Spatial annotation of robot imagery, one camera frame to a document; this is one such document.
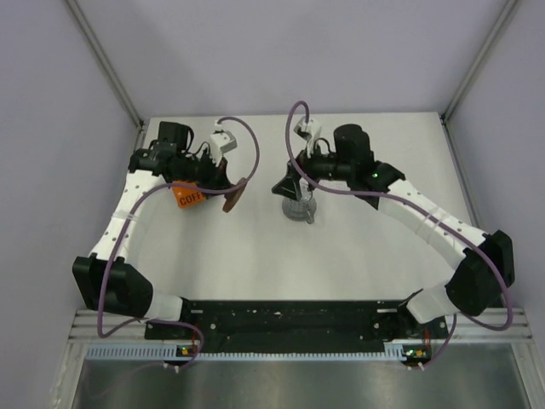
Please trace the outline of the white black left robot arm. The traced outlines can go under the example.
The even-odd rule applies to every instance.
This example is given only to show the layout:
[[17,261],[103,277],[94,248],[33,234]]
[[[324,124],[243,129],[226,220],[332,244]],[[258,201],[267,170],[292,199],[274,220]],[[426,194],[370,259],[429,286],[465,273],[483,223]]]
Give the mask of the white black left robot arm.
[[233,193],[227,177],[227,153],[236,149],[235,136],[215,124],[214,132],[192,149],[193,129],[162,121],[147,147],[135,150],[128,165],[122,195],[108,225],[87,256],[72,264],[84,304],[96,312],[133,319],[163,320],[173,337],[187,336],[193,318],[185,298],[166,294],[136,266],[159,194],[175,187],[199,200]]

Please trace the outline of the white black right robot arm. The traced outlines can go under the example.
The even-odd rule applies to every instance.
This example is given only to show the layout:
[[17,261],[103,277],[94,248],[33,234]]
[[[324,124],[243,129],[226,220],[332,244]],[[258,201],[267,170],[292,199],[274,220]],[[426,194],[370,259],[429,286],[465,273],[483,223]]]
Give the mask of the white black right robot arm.
[[302,181],[310,190],[322,180],[343,181],[347,194],[406,226],[452,268],[450,279],[417,291],[399,306],[397,324],[404,335],[419,336],[429,321],[443,315],[479,316],[514,283],[511,238],[501,230],[486,233],[437,206],[400,170],[375,159],[370,137],[359,125],[336,128],[335,145],[327,152],[318,146],[321,127],[313,120],[301,119],[294,131],[306,146],[290,155],[273,193],[300,201]]

